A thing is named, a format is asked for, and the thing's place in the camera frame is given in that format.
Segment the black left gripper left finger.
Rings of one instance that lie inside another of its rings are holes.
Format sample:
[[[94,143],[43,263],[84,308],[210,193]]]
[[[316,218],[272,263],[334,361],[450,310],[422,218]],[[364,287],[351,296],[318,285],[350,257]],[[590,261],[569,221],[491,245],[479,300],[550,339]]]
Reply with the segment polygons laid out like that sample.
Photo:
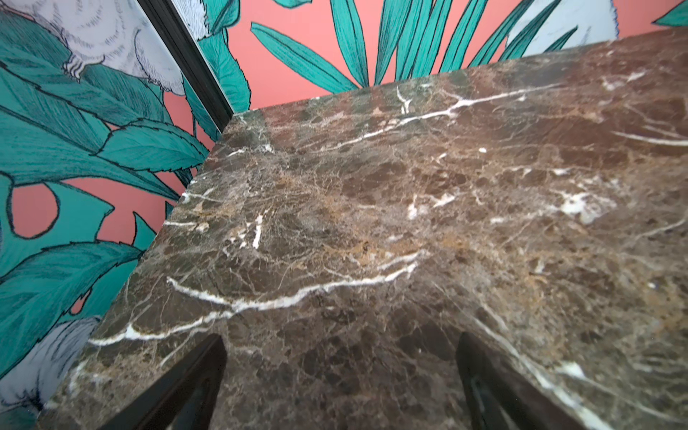
[[[227,365],[222,337],[211,334],[121,410],[103,429],[208,429]]]

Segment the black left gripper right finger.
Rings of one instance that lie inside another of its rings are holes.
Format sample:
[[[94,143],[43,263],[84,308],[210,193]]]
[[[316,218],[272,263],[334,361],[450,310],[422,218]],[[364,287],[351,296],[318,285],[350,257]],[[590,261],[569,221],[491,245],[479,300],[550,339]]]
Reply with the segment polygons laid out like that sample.
[[[583,428],[472,333],[460,335],[455,359],[472,428]]]

